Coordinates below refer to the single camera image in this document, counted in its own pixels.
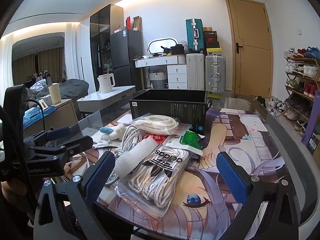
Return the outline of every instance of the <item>silver suitcase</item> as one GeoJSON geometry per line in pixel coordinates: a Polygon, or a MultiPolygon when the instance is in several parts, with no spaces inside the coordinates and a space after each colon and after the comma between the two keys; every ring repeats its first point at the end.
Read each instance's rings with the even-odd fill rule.
{"type": "Polygon", "coordinates": [[[226,58],[218,55],[205,57],[205,90],[223,93],[226,89],[226,58]]]}
{"type": "Polygon", "coordinates": [[[190,90],[205,90],[204,54],[187,54],[187,83],[190,90]]]}

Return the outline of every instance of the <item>white plush toy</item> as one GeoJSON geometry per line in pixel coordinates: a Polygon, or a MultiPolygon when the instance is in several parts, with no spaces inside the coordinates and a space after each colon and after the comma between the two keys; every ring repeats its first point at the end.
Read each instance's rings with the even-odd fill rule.
{"type": "Polygon", "coordinates": [[[118,124],[117,126],[114,127],[102,127],[100,128],[100,132],[104,133],[103,139],[105,141],[109,140],[116,140],[120,139],[122,140],[123,135],[126,131],[126,127],[124,126],[123,123],[118,124]]]}

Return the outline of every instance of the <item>red sneaker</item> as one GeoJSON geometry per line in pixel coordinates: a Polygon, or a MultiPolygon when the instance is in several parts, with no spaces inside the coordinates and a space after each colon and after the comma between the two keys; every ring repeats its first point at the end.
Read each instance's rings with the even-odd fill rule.
{"type": "Polygon", "coordinates": [[[314,99],[316,96],[316,92],[318,90],[318,87],[316,84],[309,84],[309,86],[310,86],[309,97],[314,99]]]}
{"type": "Polygon", "coordinates": [[[293,57],[304,57],[303,54],[305,54],[306,52],[308,52],[306,49],[298,49],[297,54],[294,54],[293,57]]]}
{"type": "Polygon", "coordinates": [[[305,85],[304,85],[304,92],[303,92],[303,94],[304,94],[305,96],[309,96],[310,85],[311,85],[311,84],[308,83],[308,82],[306,82],[305,85]]]}

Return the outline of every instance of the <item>white kettle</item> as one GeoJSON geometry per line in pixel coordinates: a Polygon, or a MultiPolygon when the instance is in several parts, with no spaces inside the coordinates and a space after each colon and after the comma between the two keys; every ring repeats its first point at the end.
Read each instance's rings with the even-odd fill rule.
{"type": "Polygon", "coordinates": [[[112,88],[115,86],[115,77],[113,74],[105,74],[102,76],[98,77],[98,81],[100,84],[100,92],[102,94],[106,94],[112,91],[112,88]]]}

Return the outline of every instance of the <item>white cup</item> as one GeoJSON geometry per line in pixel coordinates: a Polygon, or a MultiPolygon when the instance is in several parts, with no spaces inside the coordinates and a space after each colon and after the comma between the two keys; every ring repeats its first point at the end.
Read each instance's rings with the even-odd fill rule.
{"type": "Polygon", "coordinates": [[[102,94],[106,94],[112,91],[112,88],[115,86],[115,77],[113,74],[105,74],[102,76],[98,77],[98,81],[100,84],[100,92],[102,94]]]}
{"type": "Polygon", "coordinates": [[[55,83],[52,86],[50,86],[49,92],[53,105],[56,105],[61,102],[60,88],[58,83],[55,83]]]}

